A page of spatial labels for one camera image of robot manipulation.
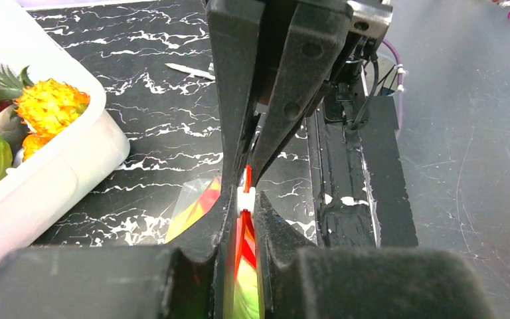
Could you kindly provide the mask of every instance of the white pen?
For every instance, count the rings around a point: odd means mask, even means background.
[[[211,75],[210,73],[202,70],[197,70],[195,68],[189,68],[188,66],[179,65],[175,63],[165,63],[169,68],[172,68],[173,70],[181,71],[184,73],[188,73],[192,76],[196,76],[198,78],[205,78],[207,80],[216,80],[216,77]]]

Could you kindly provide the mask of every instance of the gray table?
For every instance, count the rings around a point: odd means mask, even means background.
[[[510,20],[486,0],[394,0],[399,140],[420,245],[461,252],[510,318]]]

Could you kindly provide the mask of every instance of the white plastic bin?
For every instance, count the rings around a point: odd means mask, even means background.
[[[0,260],[30,245],[129,154],[129,142],[104,110],[98,80],[63,51],[14,0],[0,0],[0,64],[29,65],[35,82],[54,78],[91,103],[73,124],[0,181]]]

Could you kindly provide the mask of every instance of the marble countertop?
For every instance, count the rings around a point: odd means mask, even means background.
[[[107,111],[131,143],[129,158],[34,245],[150,245],[164,242],[185,182],[220,175],[215,83],[165,66],[207,70],[204,8],[162,0],[31,11],[104,86]],[[304,128],[259,183],[275,209],[315,240]]]

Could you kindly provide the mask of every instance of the white clip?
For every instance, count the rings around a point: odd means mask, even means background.
[[[247,210],[251,214],[253,214],[253,210],[255,210],[255,187],[251,187],[249,189],[249,193],[244,193],[244,189],[244,187],[238,187],[236,205],[236,213],[238,217],[241,217],[241,212],[243,210]]]

